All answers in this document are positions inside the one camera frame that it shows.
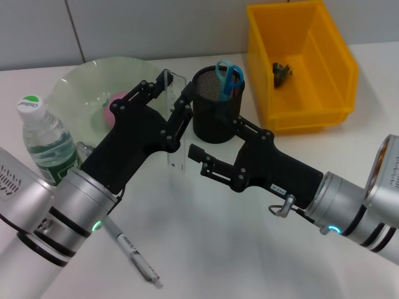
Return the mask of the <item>black mesh pen cup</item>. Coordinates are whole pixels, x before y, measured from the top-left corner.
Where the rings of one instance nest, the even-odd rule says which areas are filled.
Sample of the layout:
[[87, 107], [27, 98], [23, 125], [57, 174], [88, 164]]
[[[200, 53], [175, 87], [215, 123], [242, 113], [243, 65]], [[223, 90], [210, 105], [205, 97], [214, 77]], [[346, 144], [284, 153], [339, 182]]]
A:
[[193, 99], [193, 131], [195, 135], [212, 144], [229, 141], [234, 136], [233, 121], [237, 120], [243, 92], [245, 88], [244, 75], [233, 70], [230, 83], [229, 98], [222, 99], [223, 84], [227, 66], [212, 65], [198, 71], [193, 77], [195, 95]]

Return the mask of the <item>blue capped scissors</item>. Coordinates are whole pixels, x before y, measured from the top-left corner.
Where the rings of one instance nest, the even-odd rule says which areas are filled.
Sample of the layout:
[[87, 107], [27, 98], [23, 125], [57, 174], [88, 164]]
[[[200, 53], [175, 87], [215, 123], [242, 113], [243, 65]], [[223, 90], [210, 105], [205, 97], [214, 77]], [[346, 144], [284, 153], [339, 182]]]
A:
[[[226, 67], [224, 75], [220, 71], [221, 64]], [[230, 99], [231, 90], [244, 83], [243, 71], [238, 65], [232, 65], [228, 60], [220, 60], [215, 65], [215, 72], [220, 81], [219, 100], [226, 102]]]

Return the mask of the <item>yellow plastic storage bin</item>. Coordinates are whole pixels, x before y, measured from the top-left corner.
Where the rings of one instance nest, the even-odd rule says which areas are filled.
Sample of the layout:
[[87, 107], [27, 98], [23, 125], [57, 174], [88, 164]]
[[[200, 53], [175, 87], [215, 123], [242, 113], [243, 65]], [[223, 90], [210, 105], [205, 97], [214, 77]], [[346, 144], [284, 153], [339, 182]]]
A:
[[[262, 127], [276, 134], [318, 131], [355, 109], [358, 65], [322, 0], [247, 7], [246, 73]], [[272, 64], [293, 76], [274, 88]]]

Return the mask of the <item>grey clear pen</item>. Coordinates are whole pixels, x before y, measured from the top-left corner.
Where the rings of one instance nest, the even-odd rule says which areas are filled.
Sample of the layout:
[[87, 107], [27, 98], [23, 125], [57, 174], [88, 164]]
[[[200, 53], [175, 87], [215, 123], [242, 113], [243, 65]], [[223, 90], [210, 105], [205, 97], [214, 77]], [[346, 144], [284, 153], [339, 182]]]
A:
[[163, 288], [159, 275], [109, 216], [104, 219], [103, 226], [143, 279], [158, 289]]

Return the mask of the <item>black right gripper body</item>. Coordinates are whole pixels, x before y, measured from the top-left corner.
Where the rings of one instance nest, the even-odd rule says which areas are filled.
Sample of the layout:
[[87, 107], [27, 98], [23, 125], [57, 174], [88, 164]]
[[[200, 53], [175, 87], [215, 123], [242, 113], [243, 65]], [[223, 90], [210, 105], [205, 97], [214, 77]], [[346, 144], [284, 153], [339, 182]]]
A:
[[301, 209], [311, 203], [324, 176], [321, 171], [278, 150], [274, 142], [260, 139], [244, 141], [234, 166], [246, 175], [246, 188], [261, 187], [282, 199], [291, 194]]

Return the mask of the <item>pink peach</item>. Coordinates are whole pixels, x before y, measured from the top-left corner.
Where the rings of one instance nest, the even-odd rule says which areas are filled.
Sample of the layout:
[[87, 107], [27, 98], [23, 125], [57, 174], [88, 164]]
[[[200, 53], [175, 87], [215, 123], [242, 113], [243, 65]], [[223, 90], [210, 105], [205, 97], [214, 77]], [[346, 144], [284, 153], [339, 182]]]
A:
[[106, 126], [110, 129], [113, 128], [115, 124], [115, 116], [114, 114], [110, 111], [110, 106], [111, 104], [117, 100], [123, 98], [128, 92], [117, 92], [114, 93], [113, 95], [109, 96], [105, 103], [102, 105], [103, 107], [103, 120], [106, 124]]

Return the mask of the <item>pale green glass fruit plate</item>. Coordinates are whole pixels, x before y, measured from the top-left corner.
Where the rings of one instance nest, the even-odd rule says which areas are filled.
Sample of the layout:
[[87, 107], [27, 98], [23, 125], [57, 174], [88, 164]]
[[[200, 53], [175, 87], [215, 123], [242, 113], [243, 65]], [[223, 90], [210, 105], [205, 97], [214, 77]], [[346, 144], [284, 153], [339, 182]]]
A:
[[111, 98], [141, 81], [155, 82], [164, 70], [130, 57], [109, 57], [82, 64], [64, 75], [46, 98], [49, 112], [70, 131], [73, 140], [96, 147], [108, 134], [103, 111]]

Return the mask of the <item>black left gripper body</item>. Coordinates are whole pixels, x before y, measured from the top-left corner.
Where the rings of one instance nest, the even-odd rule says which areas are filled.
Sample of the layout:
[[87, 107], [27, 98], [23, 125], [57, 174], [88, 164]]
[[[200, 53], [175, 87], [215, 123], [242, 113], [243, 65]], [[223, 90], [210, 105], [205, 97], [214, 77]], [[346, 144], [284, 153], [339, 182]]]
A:
[[83, 162], [81, 170], [118, 194], [153, 153], [162, 150], [160, 133], [167, 120], [149, 106], [127, 108], [114, 128]]

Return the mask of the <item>clear plastic ruler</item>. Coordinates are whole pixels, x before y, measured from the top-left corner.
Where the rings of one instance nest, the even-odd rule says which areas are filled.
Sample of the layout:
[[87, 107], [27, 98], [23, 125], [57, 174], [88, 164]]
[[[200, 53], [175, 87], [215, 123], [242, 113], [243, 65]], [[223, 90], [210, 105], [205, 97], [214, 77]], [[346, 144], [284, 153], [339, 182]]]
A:
[[[172, 83], [169, 84], [165, 88], [165, 105], [166, 105], [166, 117], [165, 119], [168, 120], [171, 117], [172, 111], [174, 109], [174, 103], [181, 95], [181, 92], [186, 87], [186, 79], [176, 73], [171, 72], [168, 69], [164, 70], [164, 77], [165, 79], [168, 78], [168, 75], [173, 77]], [[172, 168], [180, 171], [181, 173], [185, 172], [185, 134], [181, 137], [180, 140], [180, 147], [179, 149], [172, 154], [168, 153], [168, 164]]]

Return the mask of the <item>clear green-label water bottle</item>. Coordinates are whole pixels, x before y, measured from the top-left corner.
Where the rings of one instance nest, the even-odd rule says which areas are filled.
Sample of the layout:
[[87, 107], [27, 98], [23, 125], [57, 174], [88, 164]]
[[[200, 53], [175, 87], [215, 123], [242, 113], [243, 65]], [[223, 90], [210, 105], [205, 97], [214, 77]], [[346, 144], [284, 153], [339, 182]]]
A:
[[22, 137], [27, 152], [44, 180], [56, 186], [81, 159], [69, 130], [47, 111], [44, 101], [35, 95], [21, 98], [17, 112], [23, 122]]

